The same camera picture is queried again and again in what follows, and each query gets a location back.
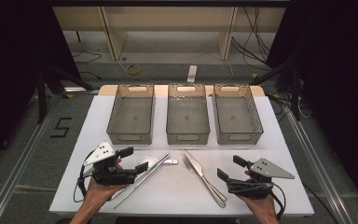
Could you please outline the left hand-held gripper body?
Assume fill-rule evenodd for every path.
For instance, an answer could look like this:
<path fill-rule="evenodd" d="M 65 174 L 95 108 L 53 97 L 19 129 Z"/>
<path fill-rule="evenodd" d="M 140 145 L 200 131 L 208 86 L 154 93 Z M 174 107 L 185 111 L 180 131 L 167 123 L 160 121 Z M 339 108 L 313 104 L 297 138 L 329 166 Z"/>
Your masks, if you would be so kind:
<path fill-rule="evenodd" d="M 133 169 L 118 169 L 116 167 L 119 151 L 114 150 L 108 142 L 98 145 L 83 162 L 84 166 L 91 165 L 90 172 L 98 184 L 105 186 L 132 184 L 137 176 Z"/>

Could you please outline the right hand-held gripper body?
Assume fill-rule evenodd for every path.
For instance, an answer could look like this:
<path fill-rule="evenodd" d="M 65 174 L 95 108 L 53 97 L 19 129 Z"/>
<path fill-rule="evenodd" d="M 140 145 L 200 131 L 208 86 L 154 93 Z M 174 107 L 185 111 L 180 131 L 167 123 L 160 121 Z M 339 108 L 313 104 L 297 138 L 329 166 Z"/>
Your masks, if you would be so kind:
<path fill-rule="evenodd" d="M 272 182 L 273 177 L 294 179 L 295 176 L 274 162 L 265 158 L 258 161 L 248 161 L 248 166 L 245 167 L 249 171 L 250 178 L 243 181 L 233 178 L 228 178 L 227 189 L 229 193 L 244 196 L 250 199 L 265 199 L 274 186 Z"/>

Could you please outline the smoky clear plastic bin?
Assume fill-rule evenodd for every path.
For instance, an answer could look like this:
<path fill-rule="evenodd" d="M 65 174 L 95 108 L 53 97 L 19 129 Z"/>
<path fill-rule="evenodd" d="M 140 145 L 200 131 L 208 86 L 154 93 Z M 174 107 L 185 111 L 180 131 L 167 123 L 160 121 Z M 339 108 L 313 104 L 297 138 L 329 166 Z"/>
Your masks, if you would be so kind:
<path fill-rule="evenodd" d="M 264 133 L 248 84 L 214 85 L 213 114 L 219 145 L 256 145 Z"/>
<path fill-rule="evenodd" d="M 166 134 L 169 145 L 206 145 L 210 134 L 203 84 L 170 84 Z"/>
<path fill-rule="evenodd" d="M 155 92 L 152 84 L 119 85 L 106 133 L 114 145 L 152 143 Z"/>

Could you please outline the metal fork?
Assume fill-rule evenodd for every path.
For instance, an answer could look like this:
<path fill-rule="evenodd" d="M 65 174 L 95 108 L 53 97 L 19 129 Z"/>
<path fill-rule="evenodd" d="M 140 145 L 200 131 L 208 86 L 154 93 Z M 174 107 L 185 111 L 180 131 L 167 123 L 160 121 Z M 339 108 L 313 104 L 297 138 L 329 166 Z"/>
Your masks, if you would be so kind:
<path fill-rule="evenodd" d="M 193 165 L 191 164 L 191 162 L 189 161 L 189 159 L 187 157 L 183 158 L 183 162 L 186 165 L 187 169 L 191 173 L 197 174 L 196 170 L 194 169 Z M 222 200 L 224 202 L 227 200 L 226 196 L 223 193 L 221 193 L 212 183 L 210 183 L 208 180 L 206 182 L 207 182 L 208 186 L 211 187 L 213 193 L 216 194 L 220 200 Z"/>

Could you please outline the person's left hand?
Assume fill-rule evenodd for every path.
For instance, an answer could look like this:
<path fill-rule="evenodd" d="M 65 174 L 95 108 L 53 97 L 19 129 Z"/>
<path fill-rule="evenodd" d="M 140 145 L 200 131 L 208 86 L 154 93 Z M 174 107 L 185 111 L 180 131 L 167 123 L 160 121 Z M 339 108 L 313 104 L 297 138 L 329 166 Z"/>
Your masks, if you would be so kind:
<path fill-rule="evenodd" d="M 93 178 L 89 182 L 85 201 L 88 203 L 106 203 L 117 192 L 126 188 L 127 185 L 105 186 L 98 184 Z"/>

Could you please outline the person's right hand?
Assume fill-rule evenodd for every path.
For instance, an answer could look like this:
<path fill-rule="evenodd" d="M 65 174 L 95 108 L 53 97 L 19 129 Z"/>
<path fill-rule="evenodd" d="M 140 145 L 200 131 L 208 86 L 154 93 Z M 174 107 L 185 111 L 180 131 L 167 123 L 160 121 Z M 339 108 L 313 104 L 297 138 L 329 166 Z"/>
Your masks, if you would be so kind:
<path fill-rule="evenodd" d="M 276 217 L 275 204 L 273 198 L 269 195 L 265 199 L 250 199 L 240 196 L 240 199 L 245 202 L 248 208 L 257 217 Z"/>

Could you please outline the white table mat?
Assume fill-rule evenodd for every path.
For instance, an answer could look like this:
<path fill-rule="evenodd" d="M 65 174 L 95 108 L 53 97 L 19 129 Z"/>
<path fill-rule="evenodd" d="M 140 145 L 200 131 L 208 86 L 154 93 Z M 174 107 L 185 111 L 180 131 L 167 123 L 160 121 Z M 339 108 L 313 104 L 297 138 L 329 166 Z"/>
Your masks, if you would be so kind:
<path fill-rule="evenodd" d="M 177 165 L 162 165 L 136 187 L 131 185 L 100 210 L 102 214 L 128 217 L 243 217 L 249 209 L 235 195 L 227 192 L 226 183 L 216 175 L 221 169 L 230 177 L 244 179 L 244 169 L 232 160 L 238 155 L 247 161 L 266 158 L 295 176 L 294 179 L 275 178 L 274 193 L 286 202 L 285 217 L 305 217 L 314 214 L 309 197 L 283 139 L 282 131 L 273 113 L 269 99 L 256 97 L 255 105 L 264 133 L 256 145 L 220 146 L 215 131 L 210 131 L 208 144 L 200 147 L 170 146 L 166 140 L 167 99 L 158 97 L 155 103 L 153 143 L 136 147 L 134 153 L 123 159 L 125 169 L 136 166 L 142 156 L 160 158 L 169 153 Z M 189 172 L 182 162 L 187 150 L 202 166 L 207 179 L 227 197 L 226 207 L 220 207 L 198 175 Z"/>

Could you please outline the yellow tape roll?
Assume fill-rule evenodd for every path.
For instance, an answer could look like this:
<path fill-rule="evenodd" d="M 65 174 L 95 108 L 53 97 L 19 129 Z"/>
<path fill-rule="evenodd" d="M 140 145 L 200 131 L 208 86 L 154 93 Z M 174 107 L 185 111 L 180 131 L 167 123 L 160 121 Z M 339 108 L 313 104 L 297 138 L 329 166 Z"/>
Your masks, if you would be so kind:
<path fill-rule="evenodd" d="M 139 64 L 130 64 L 129 66 L 126 67 L 126 73 L 129 76 L 135 76 L 139 74 L 140 71 L 141 71 L 141 66 Z"/>

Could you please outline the black metal stand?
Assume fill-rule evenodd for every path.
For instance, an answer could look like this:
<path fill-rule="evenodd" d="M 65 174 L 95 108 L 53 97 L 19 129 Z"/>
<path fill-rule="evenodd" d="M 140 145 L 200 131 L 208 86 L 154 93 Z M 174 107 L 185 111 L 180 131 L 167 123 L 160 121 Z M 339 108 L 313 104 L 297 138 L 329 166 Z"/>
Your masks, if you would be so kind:
<path fill-rule="evenodd" d="M 84 88 L 87 91 L 94 91 L 95 88 L 83 81 L 80 75 L 74 75 L 63 69 L 53 65 L 43 65 L 36 73 L 36 89 L 38 96 L 39 118 L 38 124 L 41 124 L 48 113 L 46 86 L 53 94 L 63 94 L 64 86 L 61 83 L 62 79 L 68 79 L 77 86 Z"/>
<path fill-rule="evenodd" d="M 264 76 L 257 78 L 251 82 L 252 86 L 259 85 L 275 76 L 278 76 L 278 81 L 275 84 L 277 91 L 290 91 L 290 109 L 297 121 L 300 121 L 300 114 L 298 109 L 298 96 L 299 96 L 299 77 L 297 74 L 296 64 L 284 62 L 271 71 L 267 72 Z"/>

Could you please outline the white power strip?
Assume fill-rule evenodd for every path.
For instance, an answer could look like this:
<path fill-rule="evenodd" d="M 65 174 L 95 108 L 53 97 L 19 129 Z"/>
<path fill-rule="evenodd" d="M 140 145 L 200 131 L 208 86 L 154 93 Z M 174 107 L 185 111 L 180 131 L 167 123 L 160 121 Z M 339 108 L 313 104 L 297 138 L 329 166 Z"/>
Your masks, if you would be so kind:
<path fill-rule="evenodd" d="M 187 82 L 188 83 L 194 83 L 197 75 L 197 66 L 196 65 L 190 65 L 187 75 Z"/>

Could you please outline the black curtain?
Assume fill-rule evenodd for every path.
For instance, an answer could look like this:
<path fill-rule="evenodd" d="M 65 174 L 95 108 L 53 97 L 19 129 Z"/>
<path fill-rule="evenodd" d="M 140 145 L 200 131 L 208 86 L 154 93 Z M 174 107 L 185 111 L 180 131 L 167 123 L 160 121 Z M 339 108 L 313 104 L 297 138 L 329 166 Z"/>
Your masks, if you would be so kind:
<path fill-rule="evenodd" d="M 0 148 L 34 95 L 38 75 L 51 90 L 79 78 L 53 7 L 36 0 L 0 0 Z"/>
<path fill-rule="evenodd" d="M 303 93 L 358 189 L 358 0 L 290 0 L 268 63 L 283 63 L 301 36 Z"/>

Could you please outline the light wooden shelf unit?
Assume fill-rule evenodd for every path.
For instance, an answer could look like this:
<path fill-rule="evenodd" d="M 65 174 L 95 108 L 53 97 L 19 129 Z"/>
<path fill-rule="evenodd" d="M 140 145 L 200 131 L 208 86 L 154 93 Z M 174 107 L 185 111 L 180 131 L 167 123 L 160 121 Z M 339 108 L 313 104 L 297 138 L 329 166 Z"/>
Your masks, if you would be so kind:
<path fill-rule="evenodd" d="M 102 31 L 111 57 L 119 58 L 129 32 L 214 32 L 220 58 L 228 58 L 234 32 L 276 32 L 283 7 L 55 7 L 64 31 Z"/>

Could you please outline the aluminium floor rail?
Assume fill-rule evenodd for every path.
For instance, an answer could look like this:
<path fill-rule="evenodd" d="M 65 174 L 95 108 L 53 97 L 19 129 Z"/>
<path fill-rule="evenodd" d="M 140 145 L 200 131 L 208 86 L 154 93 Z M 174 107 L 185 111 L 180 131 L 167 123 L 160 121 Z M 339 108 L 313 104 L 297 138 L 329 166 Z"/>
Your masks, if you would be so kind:
<path fill-rule="evenodd" d="M 302 124 L 293 115 L 293 112 L 287 111 L 287 118 L 294 129 L 296 136 L 305 151 L 310 166 L 318 179 L 319 184 L 324 192 L 326 200 L 329 202 L 333 217 L 337 220 L 338 224 L 353 224 L 348 209 L 341 199 L 337 188 L 333 184 L 329 174 L 327 173 L 321 159 L 318 157 L 313 144 Z"/>
<path fill-rule="evenodd" d="M 47 114 L 36 124 L 32 135 L 28 139 L 28 142 L 22 150 L 19 158 L 16 160 L 16 163 L 12 167 L 5 165 L 9 176 L 7 177 L 5 183 L 0 187 L 0 218 L 3 215 L 10 198 L 15 192 L 15 189 L 21 180 L 30 159 L 32 158 L 44 131 L 46 130 L 53 110 L 61 98 L 62 97 L 60 95 L 54 95 L 51 98 L 48 104 Z"/>

